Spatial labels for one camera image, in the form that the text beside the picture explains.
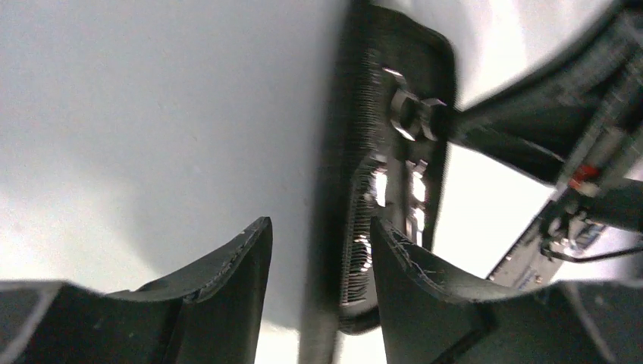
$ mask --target white surface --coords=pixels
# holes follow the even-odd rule
[[[604,3],[398,2],[453,41],[462,107],[550,57]],[[3,3],[0,278],[137,288],[270,215],[257,362],[295,362],[316,136],[343,10],[339,0]],[[436,250],[484,275],[548,191],[452,155]],[[488,259],[480,236],[497,244]],[[385,361],[379,331],[342,348],[340,362],[360,350]]]

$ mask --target red component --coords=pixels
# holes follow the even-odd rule
[[[574,190],[577,190],[581,187],[583,182],[597,176],[598,169],[596,167],[592,167],[590,165],[581,165],[579,169],[574,172],[572,179],[569,180],[569,186]]]

